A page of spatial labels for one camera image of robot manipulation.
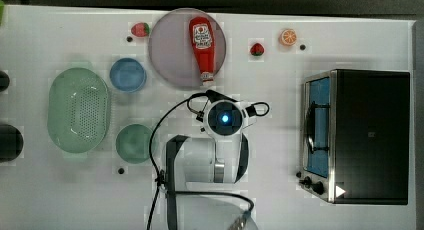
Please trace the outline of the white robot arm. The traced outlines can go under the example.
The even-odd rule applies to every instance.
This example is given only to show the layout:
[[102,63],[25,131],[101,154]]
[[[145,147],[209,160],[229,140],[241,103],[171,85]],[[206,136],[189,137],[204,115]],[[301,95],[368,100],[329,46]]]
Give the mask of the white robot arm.
[[212,100],[200,117],[204,137],[176,135],[165,147],[165,188],[169,230],[178,225],[178,196],[193,196],[189,183],[235,184],[249,162],[249,142],[243,130],[258,113],[246,102]]

